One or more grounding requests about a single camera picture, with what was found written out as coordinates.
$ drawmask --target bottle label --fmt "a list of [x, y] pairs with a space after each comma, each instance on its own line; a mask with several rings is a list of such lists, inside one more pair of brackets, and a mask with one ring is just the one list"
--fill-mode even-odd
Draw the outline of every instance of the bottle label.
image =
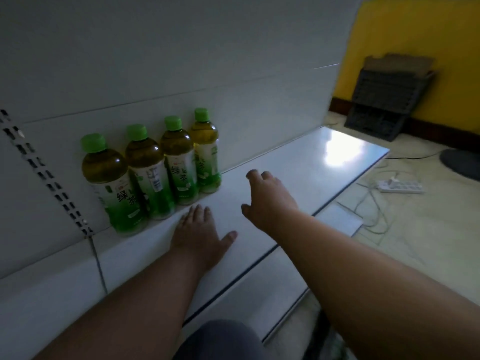
[[135, 173], [149, 215], [153, 218], [165, 218], [173, 213], [175, 202], [163, 159], [146, 168], [130, 169]]
[[193, 198], [197, 193], [194, 151], [191, 150], [181, 155], [165, 155], [165, 157], [177, 197], [180, 199]]
[[219, 172], [217, 163], [218, 139], [212, 144], [194, 144], [198, 183], [208, 185], [214, 183]]
[[91, 186], [117, 232], [133, 231], [143, 221], [145, 216], [135, 197], [128, 172], [117, 180], [100, 184], [91, 183]]

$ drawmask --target green bottle cap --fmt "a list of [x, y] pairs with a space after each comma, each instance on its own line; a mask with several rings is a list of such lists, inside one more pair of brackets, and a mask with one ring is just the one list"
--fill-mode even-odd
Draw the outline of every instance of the green bottle cap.
[[148, 138], [147, 128], [142, 124], [133, 124], [127, 126], [128, 138], [134, 142]]
[[198, 122], [210, 121], [210, 118], [208, 117], [208, 110], [203, 107], [195, 108], [195, 120]]
[[171, 132], [176, 132], [177, 130], [182, 129], [182, 120], [178, 116], [167, 116], [165, 117], [166, 129]]
[[81, 148], [87, 153], [98, 153], [107, 148], [107, 142], [102, 134], [94, 133], [82, 137]]

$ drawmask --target forearm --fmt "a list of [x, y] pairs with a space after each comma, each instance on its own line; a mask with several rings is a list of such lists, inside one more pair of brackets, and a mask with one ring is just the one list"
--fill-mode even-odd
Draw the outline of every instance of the forearm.
[[169, 251], [89, 310], [36, 359], [169, 359], [202, 273], [188, 251]]
[[298, 210], [286, 211], [269, 234], [362, 353], [441, 358], [480, 351], [479, 308], [423, 274]]

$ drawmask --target green tea bottle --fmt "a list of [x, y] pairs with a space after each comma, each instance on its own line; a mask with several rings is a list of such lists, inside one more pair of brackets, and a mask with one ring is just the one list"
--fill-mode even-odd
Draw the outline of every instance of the green tea bottle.
[[195, 109], [195, 123], [191, 127], [190, 136], [195, 149], [198, 188], [201, 192], [213, 193], [222, 183], [217, 163], [219, 131], [210, 122], [206, 108]]
[[135, 196], [123, 156], [107, 148], [100, 134], [85, 135], [81, 147], [87, 153], [81, 171], [105, 208], [119, 235], [129, 236], [147, 225], [147, 215]]
[[191, 205], [198, 199], [197, 173], [195, 170], [194, 143], [182, 129], [178, 116], [165, 117], [167, 131], [160, 139], [173, 190], [179, 205]]
[[163, 151], [155, 140], [148, 137], [144, 125], [129, 125], [127, 133], [131, 141], [125, 150], [125, 159], [135, 173], [149, 216], [163, 220], [175, 212]]

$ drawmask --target tiled floor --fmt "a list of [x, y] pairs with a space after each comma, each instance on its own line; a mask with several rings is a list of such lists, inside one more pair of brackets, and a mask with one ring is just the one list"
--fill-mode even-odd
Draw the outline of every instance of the tiled floor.
[[[388, 147], [390, 157], [424, 157], [446, 147], [401, 134], [387, 142], [345, 128], [345, 116], [328, 113], [325, 123], [349, 135]], [[371, 231], [361, 228], [355, 240], [429, 275], [473, 302], [480, 304], [480, 182], [452, 172], [438, 156], [420, 160], [383, 160], [358, 183], [388, 179], [420, 181], [424, 194], [373, 194], [385, 213]], [[337, 201], [354, 209], [368, 189], [353, 184]], [[357, 208], [365, 224], [376, 221], [377, 209], [368, 195]], [[266, 347], [278, 360], [301, 359], [315, 325], [319, 304], [309, 293]]]

